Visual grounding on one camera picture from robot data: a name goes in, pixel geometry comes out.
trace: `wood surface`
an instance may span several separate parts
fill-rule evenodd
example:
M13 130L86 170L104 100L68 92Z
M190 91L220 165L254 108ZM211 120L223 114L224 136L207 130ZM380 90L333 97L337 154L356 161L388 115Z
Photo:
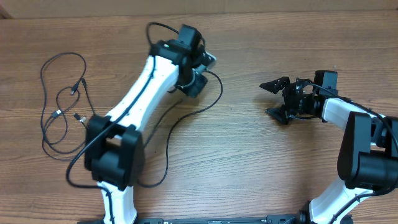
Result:
M154 189L135 188L141 217L296 213L331 184L337 177L343 132L319 119L279 125L264 110L279 106L282 97L260 89L260 83L282 76L313 78L315 70L336 68L341 95L398 116L398 11L1 20L0 223L101 218L100 192L70 187L65 181L67 163L42 152L39 123L44 95L39 71L57 53L82 54L88 64L85 78L91 100L105 115L142 71L148 53L144 29L150 21L197 27L208 51L218 58L213 71L223 81L224 94L213 108L175 129L165 182ZM168 30L152 30L154 40L172 37ZM46 69L46 116L56 110L59 89L72 86L82 68L78 57L65 56ZM185 99L162 122L146 149L143 182L154 183L163 176L171 125L218 96L218 82L211 75L208 78L197 99ZM167 95L147 131L181 97L181 93ZM62 105L71 98L62 94ZM84 140L74 112L91 116L84 93L68 114L70 129L61 150ZM65 123L56 121L50 139L57 140L64 129ZM72 179L94 184L83 161L73 168ZM366 200L352 214L356 223L397 223L397 210L398 194L393 192Z
M242 12L305 12L395 10L398 0L1 0L15 19L216 14Z

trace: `wooden tabletop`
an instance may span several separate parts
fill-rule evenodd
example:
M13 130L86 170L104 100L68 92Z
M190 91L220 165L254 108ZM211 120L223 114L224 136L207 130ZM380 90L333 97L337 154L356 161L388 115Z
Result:
M159 21L196 27L218 58L213 69L224 94L210 110L188 118L170 140L165 182L135 188L141 217L264 217L296 213L337 177L343 132L319 119L281 126L264 113L283 99L259 88L282 76L313 78L315 70L338 72L339 94L375 111L398 116L398 11L224 14L162 17L101 17L0 21L0 223L75 223L101 218L99 190L70 187L67 163L42 151L40 115L44 93L42 64L60 52L86 58L88 91L95 110L105 115L135 82L147 58L144 29ZM174 37L153 28L152 39ZM64 56L44 72L48 98L45 117L56 110L55 96L73 85L83 70L76 56ZM162 122L146 149L143 181L164 173L165 140L181 116L212 103L219 83L209 83L194 100L185 99ZM91 116L83 89L68 114L69 130L60 150L85 138L73 113ZM150 119L183 95L162 100ZM61 94L62 106L72 102ZM57 140L65 130L58 119L49 129ZM83 161L72 179L94 184ZM398 194L366 200L352 212L356 223L397 223Z

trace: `robotic arm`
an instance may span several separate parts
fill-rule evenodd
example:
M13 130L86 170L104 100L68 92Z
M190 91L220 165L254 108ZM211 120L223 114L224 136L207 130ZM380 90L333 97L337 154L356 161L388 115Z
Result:
M90 120L86 142L97 137L139 96L118 124L85 151L85 168L91 171L98 186L111 192L108 195L102 190L106 214L103 220L94 223L134 223L137 211L133 188L145 161L142 132L168 89L174 86L195 98L206 85L207 79L202 72L210 69L216 58L205 51L201 40L199 31L183 25L177 40L152 44L144 70L127 95L105 117L94 116ZM111 138L120 139L120 146L107 141Z
M373 113L337 97L337 72L316 71L314 81L282 77L263 83L261 88L276 94L283 90L285 104L269 108L267 113L281 124L293 119L320 118L344 130L338 156L339 177L316 199L306 204L296 223L352 223L345 215L376 192L395 186L398 180L398 153L385 124ZM313 93L304 94L304 87L313 86ZM394 133L398 119L381 115ZM373 151L371 145L385 151Z

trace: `wooden table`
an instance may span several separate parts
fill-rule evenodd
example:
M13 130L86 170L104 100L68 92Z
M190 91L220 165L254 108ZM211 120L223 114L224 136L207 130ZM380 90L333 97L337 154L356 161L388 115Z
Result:
M141 217L263 217L296 213L336 178L343 132L319 119L281 126L264 113L282 103L259 84L282 76L313 78L333 67L338 89L382 114L398 116L398 11L224 14L162 17L0 21L0 223L75 223L101 218L98 190L74 189L65 182L67 163L41 149L40 114L44 102L42 64L59 52L82 54L85 78L96 111L104 115L139 76L148 53L144 29L149 21L178 28L197 27L224 94L212 109L188 118L170 141L170 168L154 189L136 187ZM171 38L156 28L153 39ZM46 69L46 116L56 109L59 89L73 85L83 64L65 56ZM184 114L204 108L220 88L209 77L203 93L177 106L146 149L145 182L157 182L165 166L165 140ZM181 93L166 96L148 131ZM63 105L71 102L61 95ZM91 116L82 98L68 115L70 129L59 148L68 150L85 136L73 112ZM64 132L59 119L50 138ZM94 184L83 161L72 171L75 182ZM398 195L371 198L352 214L356 223L397 223Z

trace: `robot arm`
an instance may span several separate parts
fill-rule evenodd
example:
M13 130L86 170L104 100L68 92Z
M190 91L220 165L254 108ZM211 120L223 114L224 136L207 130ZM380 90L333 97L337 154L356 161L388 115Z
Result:
M90 142L120 117L152 76L127 115L107 136L96 141L85 152L85 167L91 171L93 180L111 192L111 195L107 195L102 190L106 213L104 219L96 223L134 223L137 211L134 208L133 188L145 160L142 132L168 89L175 86L194 98L206 85L207 79L202 72L210 69L216 58L205 51L201 40L199 31L183 25L177 40L161 40L152 44L144 70L127 95L105 117L94 116L90 120L86 142ZM111 138L120 139L120 146L107 141ZM108 197L111 197L113 217L110 215Z
M304 94L304 87L311 84L313 93ZM260 85L275 94L283 90L285 104L267 109L280 123L288 124L295 118L320 118L345 132L337 163L339 177L321 196L306 204L300 212L300 224L352 223L345 215L369 198L358 199L359 195L372 195L393 186L398 179L398 153L385 125L373 114L335 97L336 84L337 73L323 70L315 72L313 82L296 79L290 83L289 78L282 77ZM397 118L381 116L398 132ZM386 150L373 151L371 145Z

